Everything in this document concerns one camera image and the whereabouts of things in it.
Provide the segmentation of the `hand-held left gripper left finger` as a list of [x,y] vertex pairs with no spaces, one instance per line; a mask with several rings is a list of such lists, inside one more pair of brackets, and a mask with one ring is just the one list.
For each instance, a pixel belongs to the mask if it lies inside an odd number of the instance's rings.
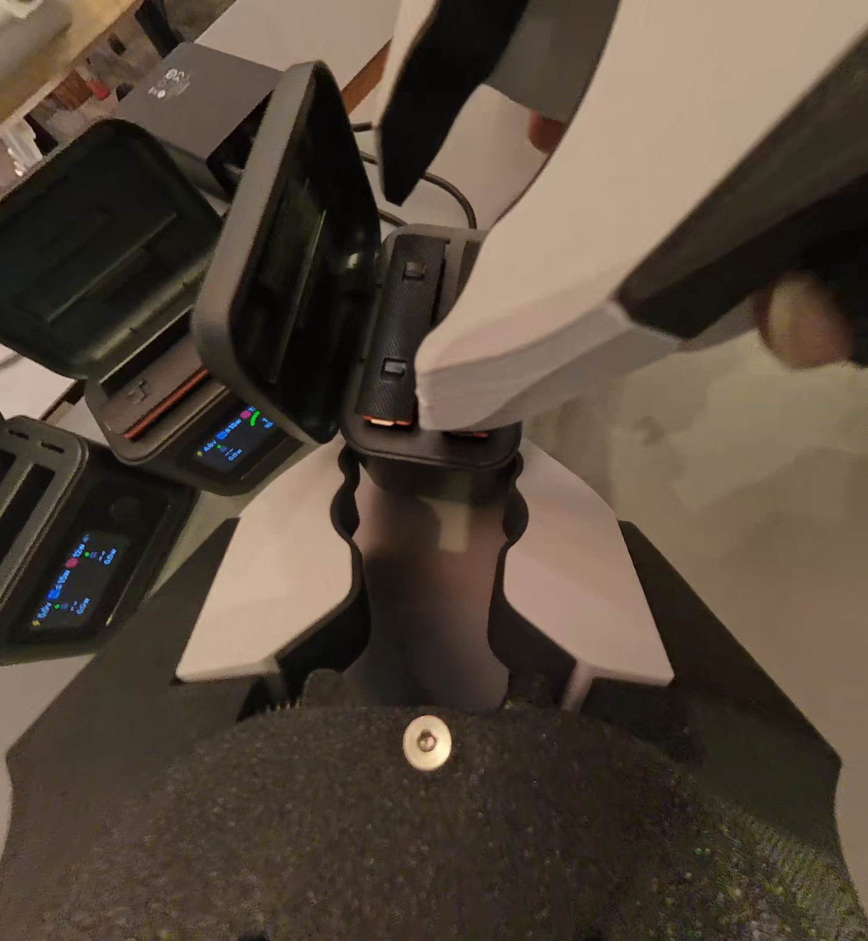
[[184,683],[277,675],[301,688],[346,671],[369,644],[355,543],[357,459],[320,446],[242,510],[176,667]]

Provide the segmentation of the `person's right hand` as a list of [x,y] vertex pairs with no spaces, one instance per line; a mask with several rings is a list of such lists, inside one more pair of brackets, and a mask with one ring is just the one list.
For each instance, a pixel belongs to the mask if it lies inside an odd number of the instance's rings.
[[793,370],[851,360],[853,330],[835,293],[816,276],[792,272],[748,299],[758,335],[771,354]]

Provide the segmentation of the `black usb hub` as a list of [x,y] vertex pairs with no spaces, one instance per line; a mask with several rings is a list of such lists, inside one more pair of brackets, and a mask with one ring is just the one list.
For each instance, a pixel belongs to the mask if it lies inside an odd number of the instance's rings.
[[282,73],[183,42],[120,101],[115,116],[199,166],[242,168]]

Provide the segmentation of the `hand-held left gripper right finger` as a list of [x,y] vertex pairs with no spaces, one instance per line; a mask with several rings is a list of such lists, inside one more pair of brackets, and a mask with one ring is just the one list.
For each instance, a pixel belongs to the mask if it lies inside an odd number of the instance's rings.
[[490,651],[510,679],[542,676],[552,695],[597,680],[667,687],[674,670],[611,507],[536,446],[508,483]]

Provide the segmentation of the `wooden sign board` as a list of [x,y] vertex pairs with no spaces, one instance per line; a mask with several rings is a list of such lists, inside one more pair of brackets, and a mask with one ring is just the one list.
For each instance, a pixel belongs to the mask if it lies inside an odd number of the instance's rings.
[[132,26],[143,2],[62,2],[64,28],[17,64],[0,69],[0,140],[111,35]]

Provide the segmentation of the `black battery charger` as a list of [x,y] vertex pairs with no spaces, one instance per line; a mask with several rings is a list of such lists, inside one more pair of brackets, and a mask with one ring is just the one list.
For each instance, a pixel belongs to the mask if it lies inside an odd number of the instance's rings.
[[[146,130],[93,125],[0,199],[0,344],[81,382],[122,463],[238,496],[302,450],[198,351],[193,308],[221,225]],[[202,367],[203,386],[140,439],[123,438]]]
[[[380,488],[473,505],[505,500],[519,424],[457,445],[422,429],[418,406],[411,428],[376,426],[356,412],[393,241],[402,234],[446,242],[430,333],[458,300],[487,232],[408,225],[382,238],[340,89],[320,63],[291,68],[264,112],[196,302],[200,355],[214,377],[299,442],[291,467],[320,446],[345,446],[360,481],[366,475]],[[301,688],[286,688],[277,675],[244,677],[272,702],[292,704],[310,676]]]
[[193,489],[0,413],[0,667],[95,653],[141,603]]

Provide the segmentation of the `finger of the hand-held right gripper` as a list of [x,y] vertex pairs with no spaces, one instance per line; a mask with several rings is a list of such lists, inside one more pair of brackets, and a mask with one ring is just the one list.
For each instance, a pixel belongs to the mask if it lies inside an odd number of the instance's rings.
[[613,1],[401,2],[376,112],[384,196],[407,199],[480,87],[526,108],[531,144],[552,153],[614,21]]
[[684,340],[633,321],[618,291],[867,33],[868,2],[622,2],[569,130],[418,350],[420,426],[528,420],[718,343],[749,297]]

